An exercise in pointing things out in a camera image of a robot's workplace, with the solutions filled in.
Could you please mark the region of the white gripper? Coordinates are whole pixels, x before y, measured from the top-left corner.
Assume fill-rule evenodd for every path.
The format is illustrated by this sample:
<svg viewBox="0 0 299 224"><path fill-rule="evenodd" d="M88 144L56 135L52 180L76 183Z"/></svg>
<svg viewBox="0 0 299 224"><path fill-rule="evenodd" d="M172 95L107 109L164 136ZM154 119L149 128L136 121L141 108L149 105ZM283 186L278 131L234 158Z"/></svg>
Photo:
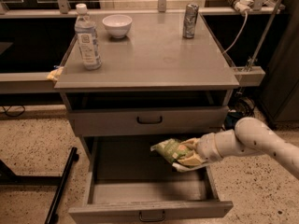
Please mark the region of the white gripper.
<svg viewBox="0 0 299 224"><path fill-rule="evenodd" d="M179 159L178 162L184 166L199 166L205 162L221 161L222 156L219 153L216 146L216 134L209 133L199 138L190 138L182 142L182 145L189 149L196 150L197 153L193 153L189 157Z"/></svg>

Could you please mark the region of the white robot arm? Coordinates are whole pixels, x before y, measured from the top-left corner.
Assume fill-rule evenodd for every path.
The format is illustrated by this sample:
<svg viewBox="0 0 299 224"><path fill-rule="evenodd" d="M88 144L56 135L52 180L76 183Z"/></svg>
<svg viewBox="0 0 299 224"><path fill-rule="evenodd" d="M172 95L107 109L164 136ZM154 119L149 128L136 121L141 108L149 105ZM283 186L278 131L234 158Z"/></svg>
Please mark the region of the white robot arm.
<svg viewBox="0 0 299 224"><path fill-rule="evenodd" d="M299 147L280 138L258 119L242 118L233 130L208 133L192 141L203 163L193 168L173 163L179 172L197 170L226 157L266 154L299 179Z"/></svg>

